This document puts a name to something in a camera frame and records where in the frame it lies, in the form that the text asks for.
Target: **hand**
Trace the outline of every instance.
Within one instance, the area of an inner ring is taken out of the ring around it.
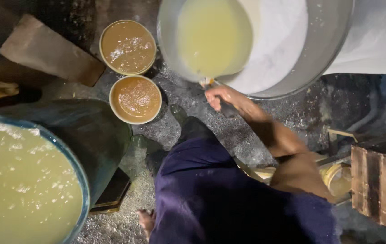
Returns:
[[[146,235],[146,240],[149,241],[151,237],[151,231],[155,226],[155,219],[157,218],[157,214],[152,209],[151,213],[148,213],[146,209],[138,209],[136,212],[139,215],[139,225],[143,228]]]
[[[225,102],[232,104],[246,121],[263,121],[269,116],[258,105],[253,103],[242,93],[235,91],[229,86],[221,85],[205,92],[206,99],[213,109],[220,111],[220,96]]]

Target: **teal plastic barrel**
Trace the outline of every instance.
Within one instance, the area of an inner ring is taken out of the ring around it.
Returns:
[[[93,99],[0,108],[0,123],[39,129],[76,171],[83,207],[76,226],[62,242],[70,243],[118,168],[131,139],[131,126],[118,119],[107,103]]]

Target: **handle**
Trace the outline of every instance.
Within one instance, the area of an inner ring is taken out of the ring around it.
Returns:
[[[236,118],[238,113],[238,110],[230,103],[225,102],[221,96],[216,96],[220,99],[220,106],[222,109],[220,112],[222,112],[223,116],[227,119],[233,119]]]

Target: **mixture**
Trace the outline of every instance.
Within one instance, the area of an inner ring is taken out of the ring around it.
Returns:
[[[152,65],[156,46],[145,27],[122,21],[108,27],[101,41],[102,55],[123,74],[137,74]]]
[[[249,17],[236,0],[187,0],[177,33],[185,65],[209,78],[240,71],[253,44]]]
[[[57,244],[81,214],[68,159],[38,129],[0,124],[0,243]]]
[[[253,26],[253,49],[241,72],[220,77],[219,81],[244,94],[252,94],[274,86],[293,69],[306,40],[308,10],[305,0],[239,2]]]
[[[110,99],[114,110],[133,123],[152,119],[161,106],[158,88],[139,76],[127,77],[116,83]]]

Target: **brown liquid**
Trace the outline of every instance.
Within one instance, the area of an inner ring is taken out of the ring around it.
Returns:
[[[122,21],[105,31],[101,49],[103,57],[116,69],[135,74],[152,65],[156,47],[151,34],[143,26]]]
[[[128,77],[117,83],[110,99],[116,112],[134,123],[151,119],[161,105],[158,88],[140,77]]]

